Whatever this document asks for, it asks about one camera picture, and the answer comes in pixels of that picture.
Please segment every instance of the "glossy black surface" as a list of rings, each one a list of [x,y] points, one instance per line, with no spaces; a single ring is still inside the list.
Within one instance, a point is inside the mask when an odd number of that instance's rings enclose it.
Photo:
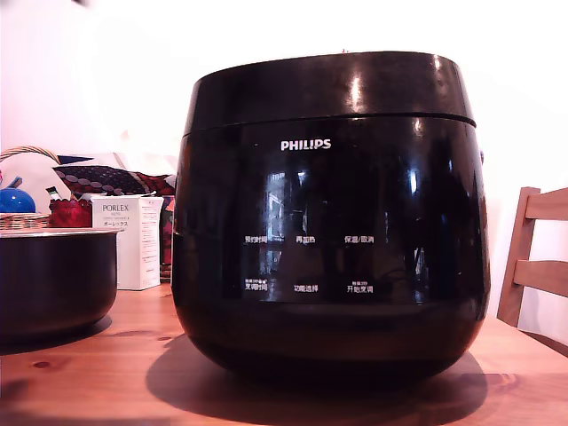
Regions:
[[[330,147],[281,150],[318,138]],[[177,177],[177,313],[202,351],[252,374],[433,375],[485,316],[485,233],[479,151],[464,121],[194,131]]]
[[[0,238],[0,343],[94,324],[116,297],[116,235]]]
[[[204,76],[185,134],[233,124],[370,115],[445,116],[475,126],[458,66],[410,51],[259,62]]]

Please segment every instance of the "rice cooker lid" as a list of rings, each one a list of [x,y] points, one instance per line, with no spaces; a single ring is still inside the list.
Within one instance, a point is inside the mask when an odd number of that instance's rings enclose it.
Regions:
[[[475,126],[458,66],[410,51],[339,53],[227,68],[193,87],[185,134],[234,124],[373,115]]]

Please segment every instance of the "white box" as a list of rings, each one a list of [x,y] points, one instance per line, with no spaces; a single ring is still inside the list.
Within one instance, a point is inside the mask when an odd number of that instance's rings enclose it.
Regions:
[[[162,197],[93,195],[93,228],[121,228],[117,235],[119,290],[160,284],[160,211]]]

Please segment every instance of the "blue ball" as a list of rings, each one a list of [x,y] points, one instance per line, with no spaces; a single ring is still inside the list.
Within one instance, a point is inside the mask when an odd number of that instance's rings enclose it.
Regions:
[[[0,191],[0,213],[36,213],[36,204],[27,192],[6,188]]]

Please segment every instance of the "wicker basket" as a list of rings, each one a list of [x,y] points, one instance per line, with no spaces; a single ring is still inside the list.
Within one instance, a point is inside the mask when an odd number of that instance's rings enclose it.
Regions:
[[[35,153],[52,158],[60,164],[57,155],[47,149],[35,146],[19,146],[7,149],[0,154],[0,162],[16,154]],[[42,213],[0,213],[0,230],[3,229],[24,229],[24,228],[47,228],[50,215]]]
[[[0,213],[0,231],[3,229],[47,228],[50,215],[41,213]]]

